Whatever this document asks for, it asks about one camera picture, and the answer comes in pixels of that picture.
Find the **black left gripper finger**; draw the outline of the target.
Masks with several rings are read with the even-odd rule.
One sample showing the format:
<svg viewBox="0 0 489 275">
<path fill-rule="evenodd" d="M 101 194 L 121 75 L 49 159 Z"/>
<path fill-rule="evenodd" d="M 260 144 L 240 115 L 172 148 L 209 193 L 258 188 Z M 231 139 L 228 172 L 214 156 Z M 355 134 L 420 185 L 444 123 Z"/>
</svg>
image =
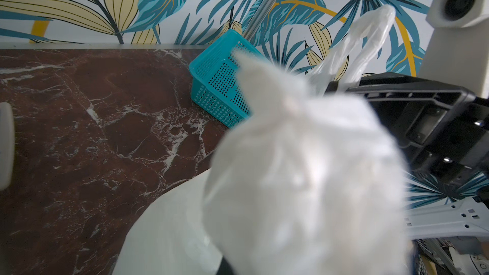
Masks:
<svg viewBox="0 0 489 275">
<path fill-rule="evenodd" d="M 234 271 L 229 262 L 223 257 L 216 275 L 234 275 Z"/>
</svg>

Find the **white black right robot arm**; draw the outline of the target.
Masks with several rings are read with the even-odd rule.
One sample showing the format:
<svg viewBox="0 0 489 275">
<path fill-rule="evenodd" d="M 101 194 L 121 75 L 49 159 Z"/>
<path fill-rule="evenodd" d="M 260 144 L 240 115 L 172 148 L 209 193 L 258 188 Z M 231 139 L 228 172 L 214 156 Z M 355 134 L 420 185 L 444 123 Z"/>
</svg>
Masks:
<svg viewBox="0 0 489 275">
<path fill-rule="evenodd" d="M 488 237 L 488 99 L 407 75 L 365 76 L 368 100 L 408 163 L 411 239 Z"/>
</svg>

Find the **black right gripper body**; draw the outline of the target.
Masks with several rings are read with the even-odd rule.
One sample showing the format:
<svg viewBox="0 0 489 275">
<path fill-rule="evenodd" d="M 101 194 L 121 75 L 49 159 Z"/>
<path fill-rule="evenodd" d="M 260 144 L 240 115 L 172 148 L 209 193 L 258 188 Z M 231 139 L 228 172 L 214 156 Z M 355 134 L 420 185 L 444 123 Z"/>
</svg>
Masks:
<svg viewBox="0 0 489 275">
<path fill-rule="evenodd" d="M 434 177 L 461 186 L 488 174 L 487 98 L 396 73 L 365 76 L 347 92 L 369 102 L 419 180 Z"/>
</svg>

